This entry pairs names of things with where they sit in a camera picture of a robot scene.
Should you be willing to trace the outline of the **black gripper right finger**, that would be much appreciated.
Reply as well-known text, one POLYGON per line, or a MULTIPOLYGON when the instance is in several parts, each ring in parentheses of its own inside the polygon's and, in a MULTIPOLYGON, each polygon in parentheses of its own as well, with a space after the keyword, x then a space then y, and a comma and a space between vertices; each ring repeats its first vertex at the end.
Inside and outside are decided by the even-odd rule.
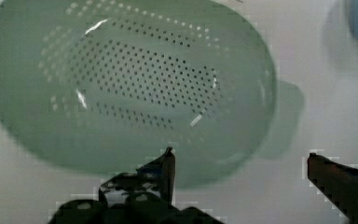
POLYGON ((308 180, 348 219, 358 224, 358 169, 310 153, 308 180))

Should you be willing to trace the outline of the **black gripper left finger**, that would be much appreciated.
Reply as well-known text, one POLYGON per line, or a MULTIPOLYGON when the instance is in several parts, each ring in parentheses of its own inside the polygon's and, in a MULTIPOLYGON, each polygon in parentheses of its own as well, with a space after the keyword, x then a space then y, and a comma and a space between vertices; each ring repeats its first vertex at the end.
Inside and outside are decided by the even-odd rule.
POLYGON ((106 205, 124 203, 130 193, 149 192, 162 200, 172 201, 175 179, 175 156, 172 147, 132 173, 121 173, 102 183, 99 201, 106 205))

